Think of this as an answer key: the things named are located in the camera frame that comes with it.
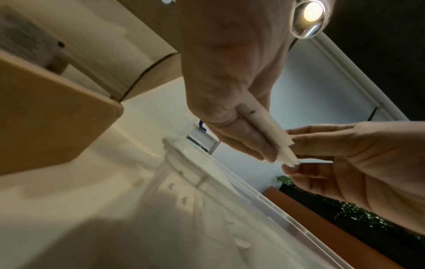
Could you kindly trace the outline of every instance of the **ceiling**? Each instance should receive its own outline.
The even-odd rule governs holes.
[[[410,120],[425,120],[424,0],[336,0],[325,33]]]

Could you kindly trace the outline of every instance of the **transparent plastic box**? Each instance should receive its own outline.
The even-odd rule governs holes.
[[[127,193],[101,268],[351,268],[305,228],[189,141]]]

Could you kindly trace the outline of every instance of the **white molding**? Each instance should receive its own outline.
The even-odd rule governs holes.
[[[392,121],[408,121],[401,110],[368,78],[363,71],[323,32],[311,39],[312,43],[374,104],[382,106],[380,111]]]

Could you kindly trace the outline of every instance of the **hand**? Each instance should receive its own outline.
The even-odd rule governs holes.
[[[179,0],[187,103],[217,137],[273,162],[277,150],[235,107],[250,92],[267,109],[293,40],[293,0]]]
[[[425,234],[425,122],[311,125],[289,134],[299,158],[333,161],[284,165],[295,185]]]

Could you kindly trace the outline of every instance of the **light bulb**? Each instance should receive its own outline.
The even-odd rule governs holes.
[[[323,8],[318,2],[311,2],[304,9],[304,19],[308,22],[318,20],[323,14]]]

